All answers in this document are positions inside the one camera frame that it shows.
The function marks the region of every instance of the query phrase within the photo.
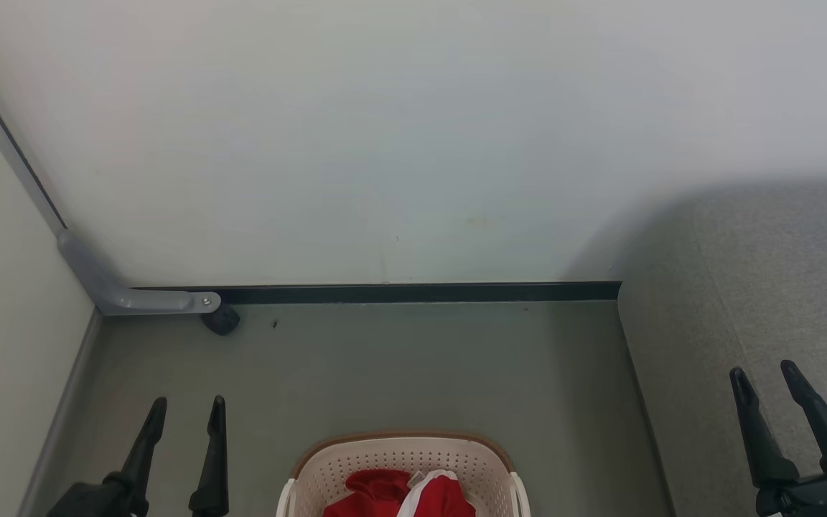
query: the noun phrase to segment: gray cushioned surface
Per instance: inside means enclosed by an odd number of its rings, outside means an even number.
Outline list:
[[[818,449],[781,376],[827,400],[827,184],[689,200],[630,254],[618,307],[679,517],[754,515],[729,369],[742,366],[801,474]]]

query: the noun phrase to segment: red clothing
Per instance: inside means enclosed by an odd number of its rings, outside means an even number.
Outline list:
[[[474,517],[455,474],[433,471],[411,492],[410,474],[400,470],[362,470],[347,478],[353,493],[324,509],[324,517]]]
[[[347,478],[353,493],[324,509],[324,517],[396,517],[410,488],[400,470],[361,470]]]

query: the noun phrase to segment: laundry basket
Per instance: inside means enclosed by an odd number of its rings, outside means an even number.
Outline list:
[[[525,486],[506,452],[488,439],[453,432],[376,432],[319,444],[296,464],[276,517],[321,517],[350,493],[349,475],[371,468],[450,470],[477,517],[531,517]]]

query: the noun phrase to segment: white cloth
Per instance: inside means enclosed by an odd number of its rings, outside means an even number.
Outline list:
[[[416,507],[420,504],[420,495],[423,494],[423,489],[426,488],[426,485],[428,485],[430,481],[440,477],[440,475],[445,475],[446,478],[456,481],[459,480],[455,473],[450,470],[434,470],[430,472],[423,478],[423,481],[420,481],[411,488],[407,497],[404,498],[404,502],[401,503],[401,509],[398,510],[398,517],[414,517]]]

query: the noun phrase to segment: brown basket rim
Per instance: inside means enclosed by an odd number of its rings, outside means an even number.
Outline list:
[[[349,442],[363,442],[366,439],[385,438],[450,438],[463,439],[467,442],[476,442],[477,444],[481,444],[493,451],[493,454],[496,454],[497,457],[500,458],[500,461],[503,462],[503,467],[506,467],[506,471],[515,472],[513,462],[509,459],[509,455],[506,454],[506,451],[499,445],[496,445],[496,442],[492,439],[486,438],[485,436],[471,432],[436,431],[435,429],[388,429],[388,431],[357,432],[318,442],[318,444],[312,446],[311,449],[308,449],[308,451],[302,455],[302,458],[296,463],[295,468],[292,469],[292,474],[290,474],[289,477],[292,479],[298,479],[299,474],[302,473],[302,468],[305,467],[305,464],[308,463],[309,459],[311,459],[313,455],[317,455],[318,452],[324,451],[324,449],[332,445],[349,444]]]

